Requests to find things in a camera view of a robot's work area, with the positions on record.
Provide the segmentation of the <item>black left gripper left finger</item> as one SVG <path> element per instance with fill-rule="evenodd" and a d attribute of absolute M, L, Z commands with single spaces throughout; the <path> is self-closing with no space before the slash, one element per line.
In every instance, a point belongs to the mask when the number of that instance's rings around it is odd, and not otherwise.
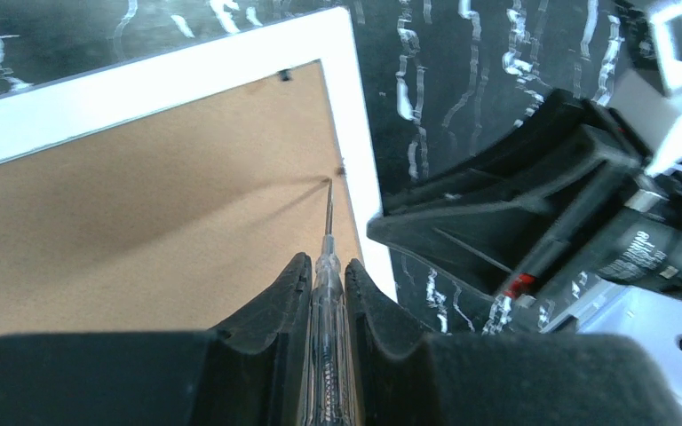
<path fill-rule="evenodd" d="M 297 425 L 310 257 L 215 327 L 0 336 L 0 425 Z"/>

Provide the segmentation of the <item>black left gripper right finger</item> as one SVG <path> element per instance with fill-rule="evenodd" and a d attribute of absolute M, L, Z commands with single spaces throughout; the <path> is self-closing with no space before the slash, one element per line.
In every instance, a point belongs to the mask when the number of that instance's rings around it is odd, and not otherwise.
<path fill-rule="evenodd" d="M 643 348 L 620 335 L 434 331 L 345 268 L 364 425 L 682 425 Z"/>

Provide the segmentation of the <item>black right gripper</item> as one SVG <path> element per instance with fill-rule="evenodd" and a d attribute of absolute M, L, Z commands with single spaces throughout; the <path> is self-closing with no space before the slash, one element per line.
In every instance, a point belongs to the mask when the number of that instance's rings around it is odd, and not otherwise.
<path fill-rule="evenodd" d="M 598 276 L 682 299 L 682 172 L 623 113 L 554 90 L 480 154 L 386 195 L 368 236 L 474 292 L 494 330 L 543 331 Z"/>

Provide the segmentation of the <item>clear tester screwdriver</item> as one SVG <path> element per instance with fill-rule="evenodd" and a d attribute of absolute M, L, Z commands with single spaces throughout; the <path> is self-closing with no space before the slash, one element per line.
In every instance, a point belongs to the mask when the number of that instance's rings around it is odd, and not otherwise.
<path fill-rule="evenodd" d="M 305 353 L 302 425 L 355 425 L 357 398 L 345 288 L 333 236 L 334 198 L 327 179 L 321 252 L 315 262 Z"/>

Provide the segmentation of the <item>white picture frame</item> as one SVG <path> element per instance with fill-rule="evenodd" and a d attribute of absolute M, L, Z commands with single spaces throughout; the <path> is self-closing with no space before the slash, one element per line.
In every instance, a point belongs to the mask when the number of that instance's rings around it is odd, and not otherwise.
<path fill-rule="evenodd" d="M 319 254 L 328 195 L 395 298 L 345 7 L 0 98 L 0 335 L 212 326 Z"/>

